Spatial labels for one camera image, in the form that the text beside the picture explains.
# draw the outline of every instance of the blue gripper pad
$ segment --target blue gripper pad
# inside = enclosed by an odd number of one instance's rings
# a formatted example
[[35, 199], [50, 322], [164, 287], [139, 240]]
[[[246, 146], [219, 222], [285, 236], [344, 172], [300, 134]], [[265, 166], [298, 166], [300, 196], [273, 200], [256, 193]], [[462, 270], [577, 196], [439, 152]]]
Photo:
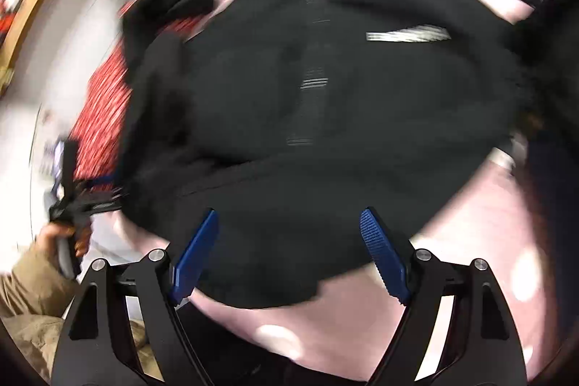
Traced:
[[199, 281], [209, 251], [219, 234], [217, 212], [211, 210], [174, 266], [173, 289], [169, 296], [177, 305], [189, 296]]
[[410, 299], [406, 267], [369, 209], [365, 209], [360, 215], [360, 233], [388, 293], [405, 305]]

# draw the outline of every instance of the black jacket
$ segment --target black jacket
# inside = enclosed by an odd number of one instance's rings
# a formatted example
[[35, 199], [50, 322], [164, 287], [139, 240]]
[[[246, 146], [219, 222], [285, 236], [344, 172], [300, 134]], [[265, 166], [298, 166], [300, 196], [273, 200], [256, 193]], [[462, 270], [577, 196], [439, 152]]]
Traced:
[[[211, 8], [138, 0], [125, 15], [117, 180], [128, 218], [170, 241], [218, 211], [198, 284], [218, 301], [312, 297], [370, 261], [365, 207], [410, 237], [508, 138], [512, 26], [478, 0], [236, 0], [190, 41], [157, 35]], [[423, 26], [450, 39], [367, 40]]]

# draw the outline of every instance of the red patterned fabric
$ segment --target red patterned fabric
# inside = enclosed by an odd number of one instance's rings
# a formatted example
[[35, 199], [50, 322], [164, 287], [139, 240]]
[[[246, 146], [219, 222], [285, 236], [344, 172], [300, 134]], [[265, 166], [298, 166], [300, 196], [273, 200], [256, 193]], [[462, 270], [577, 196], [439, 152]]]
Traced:
[[[188, 34], [199, 18], [173, 22], [166, 29]], [[89, 79], [85, 106], [71, 131], [79, 141], [76, 179], [111, 175], [117, 160], [119, 136], [131, 90], [123, 81], [127, 67], [119, 41], [108, 59]]]

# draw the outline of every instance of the human hand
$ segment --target human hand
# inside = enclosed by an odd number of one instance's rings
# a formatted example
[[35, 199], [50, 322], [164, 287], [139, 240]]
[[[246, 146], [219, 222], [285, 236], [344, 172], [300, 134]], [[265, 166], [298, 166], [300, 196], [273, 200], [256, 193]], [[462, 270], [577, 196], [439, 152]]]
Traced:
[[[75, 229], [61, 223], [48, 223], [44, 226], [36, 239], [36, 247], [43, 252], [49, 260], [56, 258], [56, 238], [70, 237], [75, 233]], [[90, 227], [86, 227], [76, 235], [76, 257], [82, 257], [89, 252], [90, 237], [92, 235]]]

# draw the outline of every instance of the wooden shelf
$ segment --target wooden shelf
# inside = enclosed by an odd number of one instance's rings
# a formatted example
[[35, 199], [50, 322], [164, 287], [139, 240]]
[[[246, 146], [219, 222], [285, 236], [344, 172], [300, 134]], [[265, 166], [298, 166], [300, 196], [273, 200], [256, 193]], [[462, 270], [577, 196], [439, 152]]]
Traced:
[[2, 89], [10, 84], [22, 43], [43, 2], [44, 0], [22, 0], [14, 16], [4, 43], [0, 46], [0, 94]]

